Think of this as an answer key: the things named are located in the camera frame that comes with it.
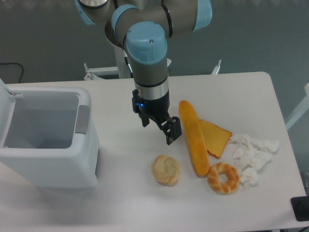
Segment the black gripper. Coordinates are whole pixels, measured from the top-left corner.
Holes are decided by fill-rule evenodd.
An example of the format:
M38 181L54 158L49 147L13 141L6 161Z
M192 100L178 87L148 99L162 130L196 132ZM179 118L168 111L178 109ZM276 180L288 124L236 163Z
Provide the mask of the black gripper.
M182 135L182 128L178 117L169 116L169 91L163 97L155 100L143 99L138 93L137 89L132 92L132 106L133 112L140 117L142 126L149 125L151 119L165 134L167 145L172 144Z

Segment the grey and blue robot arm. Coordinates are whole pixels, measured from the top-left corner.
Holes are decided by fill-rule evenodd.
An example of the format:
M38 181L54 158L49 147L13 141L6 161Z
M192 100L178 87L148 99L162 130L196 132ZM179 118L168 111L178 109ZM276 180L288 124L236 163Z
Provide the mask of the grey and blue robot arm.
M78 0L87 24L104 22L122 48L135 82L133 111L143 126L154 121L171 144L182 134L178 117L169 115L168 38L206 27L209 0Z

